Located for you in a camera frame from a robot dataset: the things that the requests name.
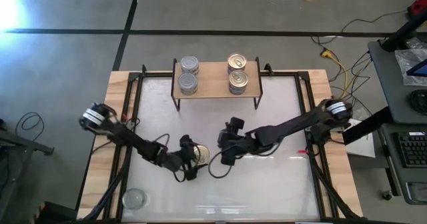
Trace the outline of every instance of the computer monitor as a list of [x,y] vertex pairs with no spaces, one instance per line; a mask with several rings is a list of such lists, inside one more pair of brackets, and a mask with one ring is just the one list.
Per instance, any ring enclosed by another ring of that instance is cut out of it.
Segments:
[[408,76],[427,77],[427,59],[407,70],[406,74]]

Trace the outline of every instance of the can lid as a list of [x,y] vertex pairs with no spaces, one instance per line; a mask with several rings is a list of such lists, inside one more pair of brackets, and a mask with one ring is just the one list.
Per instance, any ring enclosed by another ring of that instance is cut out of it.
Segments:
[[198,160],[196,165],[206,165],[209,163],[209,149],[204,145],[197,144],[193,147],[195,159]]
[[231,67],[240,69],[246,65],[246,57],[239,53],[232,53],[228,56],[227,62]]
[[194,74],[184,73],[178,77],[178,85],[182,89],[193,89],[197,87],[197,78]]
[[244,87],[246,84],[248,84],[249,77],[248,74],[244,73],[240,70],[232,71],[228,79],[230,80],[230,83],[235,87]]
[[185,56],[181,59],[181,66],[186,69],[195,69],[199,65],[199,60],[195,56]]

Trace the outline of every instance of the black cable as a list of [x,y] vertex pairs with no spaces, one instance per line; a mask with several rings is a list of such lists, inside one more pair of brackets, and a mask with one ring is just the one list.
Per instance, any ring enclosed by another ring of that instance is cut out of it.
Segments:
[[231,149],[231,148],[233,148],[233,147],[239,147],[239,146],[237,146],[237,145],[232,145],[232,146],[229,146],[229,147],[225,148],[224,150],[221,150],[219,153],[216,153],[216,154],[211,158],[211,160],[209,161],[209,164],[207,164],[207,171],[209,172],[209,174],[210,174],[213,178],[216,178],[216,179],[224,178],[224,177],[226,177],[226,176],[228,175],[228,173],[230,173],[230,171],[232,170],[232,167],[233,167],[233,166],[230,166],[230,168],[228,168],[228,171],[226,172],[226,174],[223,174],[223,175],[220,175],[220,176],[215,176],[215,175],[211,172],[211,164],[212,164],[212,162],[214,162],[215,158],[216,158],[218,155],[220,155],[220,154],[224,153],[225,151],[230,150],[230,149]]
[[369,59],[370,59],[370,57],[368,57],[368,58],[364,59],[363,61],[361,61],[361,58],[363,58],[363,56],[361,56],[361,57],[360,57],[360,58],[359,58],[359,59],[358,59],[358,60],[357,60],[353,65],[352,65],[352,67],[351,67],[351,68],[349,68],[349,69],[347,69],[347,70],[344,70],[343,72],[341,72],[341,73],[337,74],[335,77],[331,78],[331,79],[329,80],[329,82],[333,82],[333,81],[335,81],[339,76],[343,75],[343,74],[344,74],[344,73],[346,73],[346,72],[351,71],[353,67],[357,67],[357,66],[359,66],[359,65],[363,64],[365,61],[367,61],[367,60],[369,60]]
[[185,181],[185,174],[182,178],[182,180],[179,180],[178,177],[176,176],[176,172],[173,173],[173,176],[175,177],[175,180],[179,183],[184,182]]
[[[330,86],[331,88],[336,88],[336,89],[339,89],[339,90],[341,90],[341,91],[343,91],[344,89],[342,89],[342,88],[340,88],[340,87],[335,87],[335,86]],[[357,100],[362,106],[363,106],[363,108],[365,108],[368,112],[369,112],[369,114],[371,114],[372,115],[372,112],[365,106],[365,104],[363,104],[363,102],[361,102],[357,97],[355,97],[354,95],[351,95],[355,100]]]
[[[365,22],[365,23],[374,23],[374,22],[376,22],[377,20],[379,20],[379,19],[381,19],[381,18],[383,18],[383,17],[386,17],[386,16],[389,16],[389,15],[395,15],[395,14],[399,14],[399,13],[405,13],[406,12],[406,10],[405,11],[397,11],[397,12],[393,12],[393,13],[386,13],[386,14],[383,14],[383,15],[381,15],[381,16],[379,16],[379,17],[377,17],[377,18],[375,18],[374,20],[365,20],[365,19],[360,19],[360,18],[356,18],[356,19],[353,19],[353,20],[351,20],[349,23],[347,23],[342,29],[341,29],[341,33],[343,33],[344,32],[344,30],[350,25],[350,24],[352,24],[353,22],[355,22],[355,21],[361,21],[361,22]],[[317,44],[317,45],[319,45],[319,46],[321,46],[321,47],[324,47],[323,45],[325,45],[325,44],[328,44],[328,43],[331,43],[333,40],[335,40],[338,36],[335,36],[335,37],[333,37],[333,38],[331,38],[330,40],[327,40],[327,41],[320,41],[320,37],[319,36],[314,36],[314,37],[317,37],[318,38],[318,41],[316,42],[316,40],[314,40],[313,39],[313,37],[311,37],[311,39],[312,39],[312,41],[315,43],[315,44]]]
[[345,143],[344,143],[344,142],[342,142],[342,141],[335,141],[335,140],[332,140],[332,139],[329,139],[328,141],[335,142],[335,143],[339,143],[339,144],[345,144]]
[[282,140],[280,140],[280,142],[278,142],[278,144],[276,144],[276,148],[273,150],[273,151],[270,151],[269,153],[267,153],[267,154],[257,154],[258,156],[260,156],[260,157],[268,157],[269,155],[273,155],[273,153],[275,153],[278,149],[279,149],[279,147],[280,147],[280,144],[282,144],[282,141],[283,141],[283,139]]
[[408,95],[407,100],[413,110],[427,115],[427,90],[415,90]]
[[[363,73],[365,71],[365,69],[369,66],[369,64],[371,64],[371,61],[368,62],[361,70],[360,74]],[[367,81],[369,81],[371,79],[371,77],[368,76],[362,76],[360,74],[354,74],[356,76],[356,78],[354,79],[353,83],[352,83],[352,88],[350,90],[350,92],[347,94],[347,96],[349,95],[353,95],[361,86],[363,86],[363,84],[365,84]],[[358,78],[365,78],[365,80],[359,84],[359,86],[357,86],[356,88],[354,88],[354,84],[356,83]]]
[[[29,127],[26,127],[25,126],[25,124],[26,124],[26,122],[28,121],[28,120],[30,120],[30,119],[32,119],[32,118],[34,118],[34,117],[37,117],[38,118],[38,120],[37,120],[37,122],[35,123],[35,124],[33,124],[33,125],[31,125],[31,126],[29,126]],[[16,126],[15,126],[15,135],[16,136],[18,136],[18,137],[20,137],[20,134],[19,134],[19,128],[20,129],[22,129],[23,131],[29,131],[29,130],[31,130],[31,129],[33,129],[33,128],[35,128],[36,126],[38,126],[39,125],[39,123],[41,123],[41,130],[40,130],[40,132],[32,139],[32,141],[35,141],[35,140],[37,140],[37,138],[39,138],[40,137],[40,135],[43,133],[43,131],[45,130],[45,122],[43,121],[43,118],[41,118],[41,116],[40,116],[40,114],[38,114],[38,113],[36,113],[36,112],[34,112],[34,111],[31,111],[31,112],[28,112],[28,113],[26,113],[26,114],[24,114],[20,119],[19,119],[19,121],[16,123]]]
[[104,147],[104,146],[106,146],[106,145],[108,145],[108,144],[110,144],[110,143],[112,143],[113,141],[108,141],[108,142],[106,142],[106,143],[104,143],[104,144],[102,144],[102,145],[100,145],[100,146],[98,146],[98,147],[96,147],[93,151],[92,151],[92,154],[94,154],[96,151],[98,151],[100,148],[102,148],[102,147]]
[[318,156],[319,154],[320,154],[320,151],[318,151],[317,153],[315,153],[314,157]]
[[167,137],[166,143],[165,143],[165,147],[167,147],[167,144],[169,143],[169,138],[171,137],[171,135],[169,135],[169,133],[165,133],[165,134],[159,136],[158,138],[154,139],[152,142],[159,141],[159,139],[161,139],[163,137]]
[[[131,118],[131,119],[129,119],[129,120],[127,120],[124,124],[125,124],[125,126],[127,127],[127,125],[131,122],[131,121],[133,121],[133,123],[134,123],[134,126],[130,129],[131,131],[135,131],[135,129],[136,129],[136,127],[141,123],[141,119],[139,119],[139,118],[137,118],[137,117],[134,117],[134,118]],[[98,146],[98,147],[96,147],[93,151],[92,151],[92,154],[94,154],[96,151],[98,151],[99,149],[101,149],[102,147],[104,147],[104,146],[106,146],[106,145],[108,145],[108,144],[110,144],[110,143],[112,143],[113,141],[108,141],[108,142],[106,142],[106,143],[104,143],[104,144],[102,144],[102,145],[100,145],[100,146]]]

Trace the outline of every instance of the white paper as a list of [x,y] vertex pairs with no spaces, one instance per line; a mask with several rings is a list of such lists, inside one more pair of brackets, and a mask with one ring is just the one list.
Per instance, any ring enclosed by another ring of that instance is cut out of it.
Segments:
[[[349,128],[352,128],[353,126],[361,123],[361,121],[350,119],[348,123],[351,124]],[[347,153],[350,154],[375,158],[374,140],[372,137],[372,133],[369,133],[366,136],[360,138],[359,140],[346,145],[346,149]]]

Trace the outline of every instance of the keyboard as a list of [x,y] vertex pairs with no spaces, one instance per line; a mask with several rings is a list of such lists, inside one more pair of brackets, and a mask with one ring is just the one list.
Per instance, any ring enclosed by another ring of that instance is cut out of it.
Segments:
[[424,133],[395,133],[403,167],[427,167],[427,135]]

